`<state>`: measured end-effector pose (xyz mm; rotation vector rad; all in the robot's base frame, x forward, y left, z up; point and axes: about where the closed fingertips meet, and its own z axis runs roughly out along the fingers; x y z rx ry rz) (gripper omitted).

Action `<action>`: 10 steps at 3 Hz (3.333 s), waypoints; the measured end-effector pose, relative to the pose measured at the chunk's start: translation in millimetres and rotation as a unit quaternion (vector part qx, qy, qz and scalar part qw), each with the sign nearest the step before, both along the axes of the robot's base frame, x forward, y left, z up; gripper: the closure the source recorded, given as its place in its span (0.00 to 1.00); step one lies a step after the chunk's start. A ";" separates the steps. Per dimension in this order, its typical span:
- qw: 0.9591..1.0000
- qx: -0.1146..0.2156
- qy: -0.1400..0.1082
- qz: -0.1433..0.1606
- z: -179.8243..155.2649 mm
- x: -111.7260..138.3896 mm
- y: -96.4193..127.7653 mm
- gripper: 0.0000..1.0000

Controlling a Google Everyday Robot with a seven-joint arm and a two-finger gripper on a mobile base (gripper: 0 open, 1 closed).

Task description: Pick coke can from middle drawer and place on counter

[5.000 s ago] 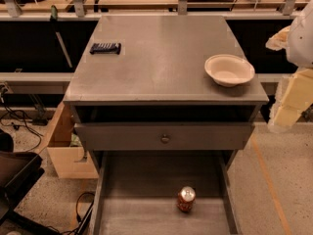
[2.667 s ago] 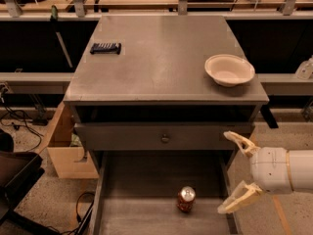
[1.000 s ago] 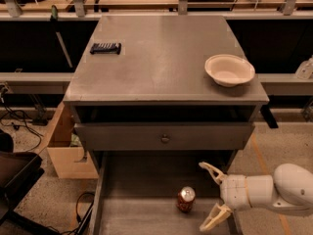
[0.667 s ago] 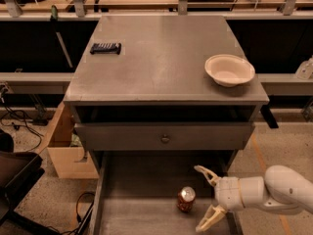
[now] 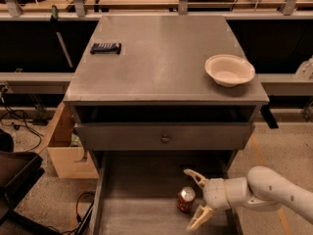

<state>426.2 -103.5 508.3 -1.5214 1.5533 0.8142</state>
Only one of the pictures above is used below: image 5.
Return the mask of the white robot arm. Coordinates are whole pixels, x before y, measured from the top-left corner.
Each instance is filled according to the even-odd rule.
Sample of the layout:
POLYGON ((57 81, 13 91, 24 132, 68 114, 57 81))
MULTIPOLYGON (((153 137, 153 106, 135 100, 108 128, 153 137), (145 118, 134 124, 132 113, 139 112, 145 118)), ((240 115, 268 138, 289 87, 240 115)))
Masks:
POLYGON ((313 193, 288 181, 275 170, 258 165, 247 177, 207 179, 200 173, 185 169, 202 189, 205 205, 199 205, 187 226, 194 232, 218 211, 242 207, 258 212, 271 212, 286 206, 313 223, 313 193))

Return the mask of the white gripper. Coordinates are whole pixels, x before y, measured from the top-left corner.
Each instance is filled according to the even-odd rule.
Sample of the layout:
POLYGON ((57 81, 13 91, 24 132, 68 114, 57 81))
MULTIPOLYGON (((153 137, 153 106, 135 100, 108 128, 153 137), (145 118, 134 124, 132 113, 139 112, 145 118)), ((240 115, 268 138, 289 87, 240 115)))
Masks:
POLYGON ((194 232, 213 216, 213 211, 225 211, 230 208, 225 180, 222 178, 207 179, 202 174, 186 168, 183 172, 192 177, 202 188, 202 194, 207 206, 199 205, 186 230, 194 232))

